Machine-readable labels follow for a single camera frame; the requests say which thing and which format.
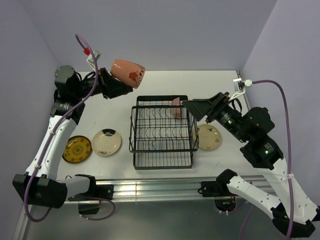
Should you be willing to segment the pink floral mug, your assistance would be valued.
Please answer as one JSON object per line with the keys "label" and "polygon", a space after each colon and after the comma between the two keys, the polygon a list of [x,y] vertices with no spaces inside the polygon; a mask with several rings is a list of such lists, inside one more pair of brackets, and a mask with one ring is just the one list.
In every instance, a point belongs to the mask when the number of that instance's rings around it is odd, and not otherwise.
{"label": "pink floral mug", "polygon": [[145,72],[144,66],[123,59],[115,59],[110,68],[111,76],[135,89],[140,86]]}

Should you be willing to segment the cream plate small motifs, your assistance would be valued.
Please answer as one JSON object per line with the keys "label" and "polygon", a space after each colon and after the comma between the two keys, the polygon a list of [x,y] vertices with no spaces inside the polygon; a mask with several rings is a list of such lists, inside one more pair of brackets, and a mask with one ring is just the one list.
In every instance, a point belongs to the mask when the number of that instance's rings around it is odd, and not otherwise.
{"label": "cream plate small motifs", "polygon": [[201,124],[192,132],[193,140],[198,137],[198,147],[202,150],[212,151],[222,143],[222,136],[218,129],[211,124]]}

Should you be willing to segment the cream plate green brushstroke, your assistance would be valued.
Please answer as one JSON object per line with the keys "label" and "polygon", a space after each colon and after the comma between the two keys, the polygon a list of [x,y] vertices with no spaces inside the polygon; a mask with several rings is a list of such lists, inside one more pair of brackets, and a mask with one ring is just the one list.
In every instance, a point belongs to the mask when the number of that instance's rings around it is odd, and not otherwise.
{"label": "cream plate green brushstroke", "polygon": [[118,131],[105,128],[92,138],[92,149],[100,157],[109,157],[118,152],[122,146],[122,138]]}

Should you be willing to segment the yellow patterned plate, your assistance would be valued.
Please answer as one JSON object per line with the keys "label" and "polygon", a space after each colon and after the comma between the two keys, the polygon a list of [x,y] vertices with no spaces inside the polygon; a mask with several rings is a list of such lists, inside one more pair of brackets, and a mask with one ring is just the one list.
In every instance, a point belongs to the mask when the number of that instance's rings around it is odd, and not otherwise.
{"label": "yellow patterned plate", "polygon": [[90,157],[92,151],[91,141],[83,135],[76,135],[68,140],[62,158],[69,164],[80,164]]}

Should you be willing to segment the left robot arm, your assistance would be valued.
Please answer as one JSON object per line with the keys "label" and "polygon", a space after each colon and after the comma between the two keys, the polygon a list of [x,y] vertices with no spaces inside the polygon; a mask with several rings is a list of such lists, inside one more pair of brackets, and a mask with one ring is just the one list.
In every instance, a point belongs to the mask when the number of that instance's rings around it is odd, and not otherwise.
{"label": "left robot arm", "polygon": [[84,100],[98,94],[105,99],[114,99],[140,86],[145,69],[120,62],[115,60],[110,71],[105,68],[93,71],[91,78],[81,78],[70,65],[56,69],[56,90],[47,132],[25,173],[16,174],[12,180],[25,209],[30,205],[59,209],[73,196],[79,195],[86,200],[96,197],[98,188],[94,176],[77,174],[73,178],[57,180],[58,168],[67,142],[83,114]]}

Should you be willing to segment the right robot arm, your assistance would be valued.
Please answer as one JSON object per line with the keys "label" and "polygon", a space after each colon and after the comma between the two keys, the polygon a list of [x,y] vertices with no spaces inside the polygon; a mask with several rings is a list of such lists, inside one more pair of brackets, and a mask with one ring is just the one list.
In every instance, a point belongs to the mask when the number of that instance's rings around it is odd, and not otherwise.
{"label": "right robot arm", "polygon": [[244,145],[240,151],[273,188],[276,195],[253,186],[231,169],[224,170],[213,186],[202,185],[202,195],[234,194],[266,213],[273,225],[291,238],[308,238],[320,219],[320,207],[313,203],[289,173],[289,162],[277,143],[268,136],[275,127],[267,108],[254,107],[246,114],[237,110],[229,94],[219,92],[207,99],[184,100],[182,105],[200,121],[217,121]]}

